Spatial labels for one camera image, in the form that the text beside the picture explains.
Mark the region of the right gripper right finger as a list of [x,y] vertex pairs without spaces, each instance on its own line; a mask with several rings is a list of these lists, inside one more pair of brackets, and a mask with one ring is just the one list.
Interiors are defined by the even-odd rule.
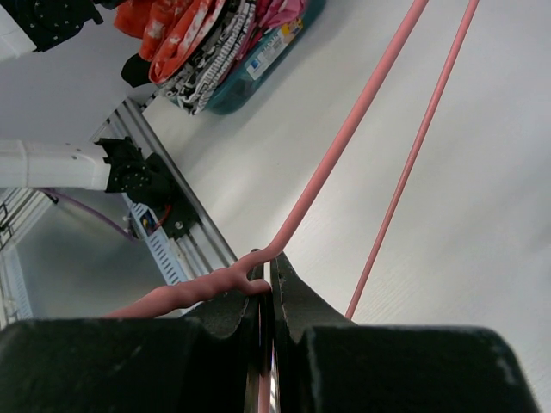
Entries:
[[281,412],[536,412],[509,344],[476,326],[355,324],[270,264]]

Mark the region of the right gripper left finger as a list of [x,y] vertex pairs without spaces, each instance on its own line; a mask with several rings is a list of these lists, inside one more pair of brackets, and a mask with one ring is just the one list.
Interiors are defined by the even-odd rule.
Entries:
[[4,412],[246,412],[262,365],[261,295],[181,317],[36,318],[1,334]]

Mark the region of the pink wire hanger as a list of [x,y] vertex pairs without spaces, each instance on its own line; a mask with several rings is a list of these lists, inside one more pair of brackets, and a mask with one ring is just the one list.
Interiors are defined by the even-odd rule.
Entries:
[[[427,2],[425,1],[415,1],[408,9],[406,16],[400,23],[387,50],[383,53],[362,93],[337,133],[336,138],[334,138],[331,146],[320,161],[319,166],[314,171],[310,181],[305,186],[305,189],[295,202],[294,207],[285,219],[280,230],[276,233],[274,239],[268,246],[242,256],[228,268],[214,270],[212,273],[203,275],[197,280],[180,283],[173,287],[159,287],[132,305],[117,310],[109,316],[113,318],[158,317],[179,308],[190,307],[201,301],[211,299],[218,293],[225,293],[232,289],[237,289],[242,293],[250,295],[268,292],[269,286],[266,281],[247,280],[246,274],[255,267],[270,262],[283,252],[283,249],[287,246],[291,237],[298,229],[299,224],[305,218],[307,211],[312,206],[315,198],[336,166],[337,161],[342,156],[344,149],[350,142],[362,118],[367,113],[372,101],[386,79],[388,72],[391,70],[401,49],[418,22],[419,17],[422,15],[426,4]],[[385,237],[389,223],[392,220],[392,216],[398,205],[407,179],[412,171],[412,166],[420,151],[424,137],[434,117],[437,105],[441,100],[444,88],[449,80],[449,76],[478,4],[479,2],[477,0],[470,0],[461,18],[460,26],[437,80],[436,87],[418,129],[412,149],[410,150],[409,157],[406,160],[402,176],[399,179],[387,215],[381,224],[380,234],[375,239],[374,250],[370,254],[370,258],[374,258],[378,254],[378,250]]]

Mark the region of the black trousers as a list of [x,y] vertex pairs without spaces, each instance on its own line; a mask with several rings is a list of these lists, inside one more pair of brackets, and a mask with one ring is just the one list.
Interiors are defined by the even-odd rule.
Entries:
[[152,81],[149,78],[151,63],[138,54],[131,56],[121,69],[121,78],[132,88],[138,88]]

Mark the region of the orange white trousers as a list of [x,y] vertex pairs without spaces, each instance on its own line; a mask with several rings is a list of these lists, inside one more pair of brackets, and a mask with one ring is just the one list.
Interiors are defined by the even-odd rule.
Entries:
[[214,26],[227,1],[125,1],[115,27],[141,41],[138,55],[151,63],[152,83],[169,80]]

